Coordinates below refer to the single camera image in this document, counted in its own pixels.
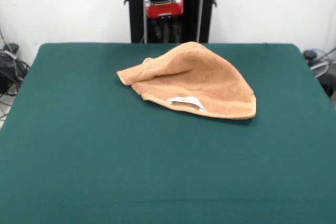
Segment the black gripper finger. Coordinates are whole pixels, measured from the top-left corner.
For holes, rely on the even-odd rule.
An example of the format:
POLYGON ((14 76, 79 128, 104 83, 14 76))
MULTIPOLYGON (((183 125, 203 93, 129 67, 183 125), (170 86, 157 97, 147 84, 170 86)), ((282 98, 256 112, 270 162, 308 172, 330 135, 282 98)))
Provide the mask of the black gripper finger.
POLYGON ((154 33, 155 39, 157 41, 160 41, 161 40, 161 29, 160 29, 160 25, 157 20, 152 20, 152 27, 153 27, 153 33, 154 33))
POLYGON ((178 20, 178 17, 174 17, 173 18, 173 38, 174 41, 180 41, 181 40, 181 27, 180 27, 180 23, 178 20))

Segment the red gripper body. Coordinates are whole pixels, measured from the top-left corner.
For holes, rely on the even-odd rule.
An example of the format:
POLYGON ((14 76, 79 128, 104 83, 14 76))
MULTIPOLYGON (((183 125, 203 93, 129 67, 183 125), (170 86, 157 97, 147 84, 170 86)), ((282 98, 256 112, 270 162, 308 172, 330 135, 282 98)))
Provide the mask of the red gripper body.
POLYGON ((147 17, 151 19, 176 17, 184 13, 184 0, 169 0, 161 3, 144 0, 143 5, 147 17))

